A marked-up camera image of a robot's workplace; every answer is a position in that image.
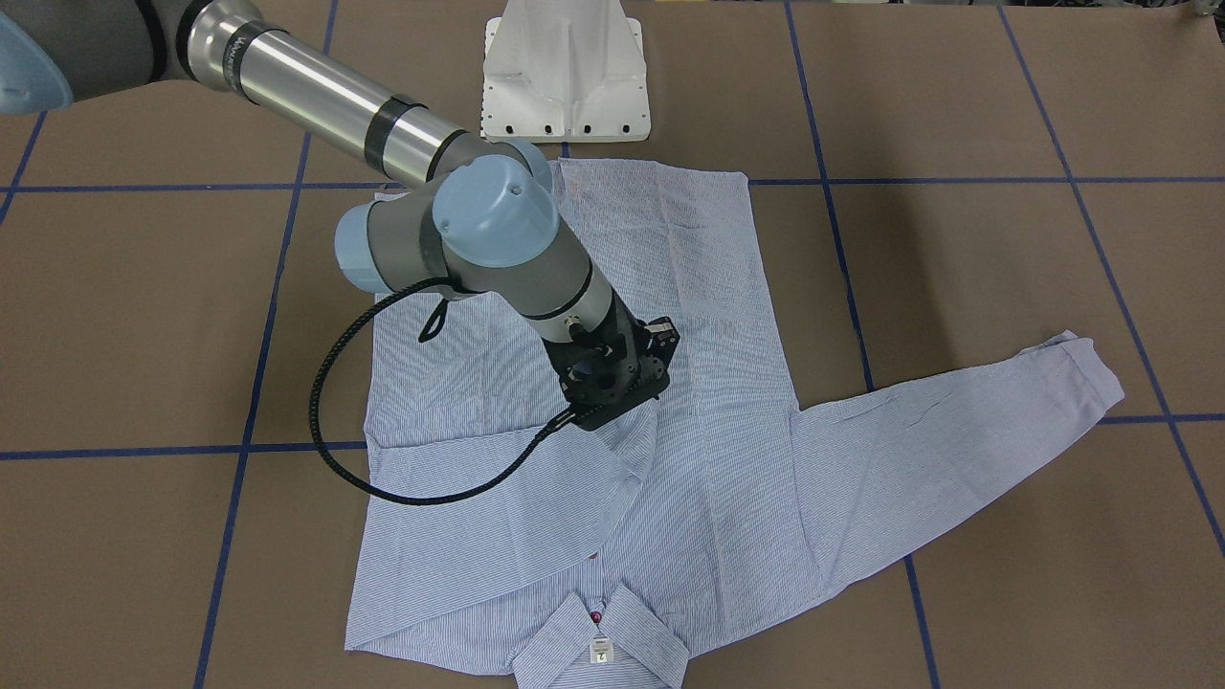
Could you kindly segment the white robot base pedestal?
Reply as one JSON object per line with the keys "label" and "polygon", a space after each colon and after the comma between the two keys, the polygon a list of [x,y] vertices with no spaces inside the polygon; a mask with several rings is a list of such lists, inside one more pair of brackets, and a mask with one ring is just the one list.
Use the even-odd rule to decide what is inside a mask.
{"label": "white robot base pedestal", "polygon": [[620,1],[508,1],[484,27],[481,137],[643,143],[650,135],[638,18]]}

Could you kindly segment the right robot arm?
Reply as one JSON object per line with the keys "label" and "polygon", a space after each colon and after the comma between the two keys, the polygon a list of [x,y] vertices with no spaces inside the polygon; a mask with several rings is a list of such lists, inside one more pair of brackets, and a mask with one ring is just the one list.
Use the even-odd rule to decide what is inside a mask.
{"label": "right robot arm", "polygon": [[250,1],[5,1],[2,113],[53,112],[168,78],[229,92],[296,123],[410,192],[354,208],[334,249],[370,293],[495,293],[540,336],[594,432],[668,387],[679,333],[635,318],[561,217],[533,143],[488,143],[270,23]]}

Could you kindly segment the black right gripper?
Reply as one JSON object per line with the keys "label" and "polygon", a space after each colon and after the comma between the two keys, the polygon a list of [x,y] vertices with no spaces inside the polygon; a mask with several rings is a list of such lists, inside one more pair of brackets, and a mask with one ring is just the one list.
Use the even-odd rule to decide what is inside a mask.
{"label": "black right gripper", "polygon": [[670,318],[644,322],[612,304],[599,325],[575,322],[568,331],[568,342],[541,342],[568,402],[568,421],[583,432],[597,432],[669,387],[679,347]]}

